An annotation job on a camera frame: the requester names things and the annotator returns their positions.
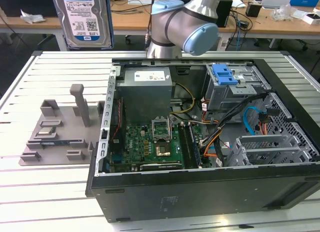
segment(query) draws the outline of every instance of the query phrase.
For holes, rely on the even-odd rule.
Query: hard drive label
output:
[[[96,41],[100,37],[97,16],[92,12],[94,0],[63,0],[72,34],[80,41]]]

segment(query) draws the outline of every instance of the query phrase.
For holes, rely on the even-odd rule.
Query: white plastic bag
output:
[[[275,8],[274,10],[272,10],[271,17],[275,21],[292,21],[293,18],[291,17],[291,15],[293,15],[296,11],[297,9],[291,7],[291,5],[288,3],[286,5],[281,5],[280,8]]]

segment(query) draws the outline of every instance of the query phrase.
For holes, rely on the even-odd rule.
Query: black box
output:
[[[190,0],[180,0],[185,4]],[[232,0],[220,0],[218,7],[216,8],[216,13],[218,15],[218,19],[216,21],[216,25],[218,27],[226,27],[228,22],[229,13],[232,7]]]
[[[246,16],[258,17],[261,7],[261,4],[249,3],[245,11]]]

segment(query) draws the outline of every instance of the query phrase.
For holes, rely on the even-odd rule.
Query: yellow wire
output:
[[[193,94],[190,92],[190,90],[187,89],[184,85],[182,85],[182,84],[180,84],[180,83],[177,83],[177,82],[176,82],[176,84],[179,85],[179,86],[181,86],[182,88],[184,88],[184,89],[189,93],[189,95],[190,95],[191,98],[192,98],[192,104],[191,104],[191,106],[190,106],[189,108],[187,108],[187,109],[184,109],[184,110],[181,110],[181,111],[173,111],[173,112],[170,112],[170,114],[183,114],[183,113],[189,112],[189,111],[192,110],[193,107],[195,106],[195,100],[196,100],[196,98],[194,98],[194,96],[193,96]]]

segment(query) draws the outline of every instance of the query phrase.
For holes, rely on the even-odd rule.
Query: label sticker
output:
[[[242,75],[234,75],[233,76],[236,80],[244,80],[245,77],[243,77]]]
[[[92,12],[94,0],[63,0],[72,34],[80,41],[96,41],[100,37],[97,16]]]
[[[229,142],[224,142],[223,146],[221,146],[221,149],[226,149],[226,148],[230,148],[230,143]]]
[[[217,166],[222,167],[222,161],[219,158],[216,158],[215,162]]]
[[[171,196],[171,197],[162,197],[160,200],[160,211],[161,212],[168,212],[172,211],[179,202],[178,196]]]
[[[134,81],[165,81],[164,71],[136,71]]]
[[[202,110],[207,111],[207,104],[206,103],[202,103]]]

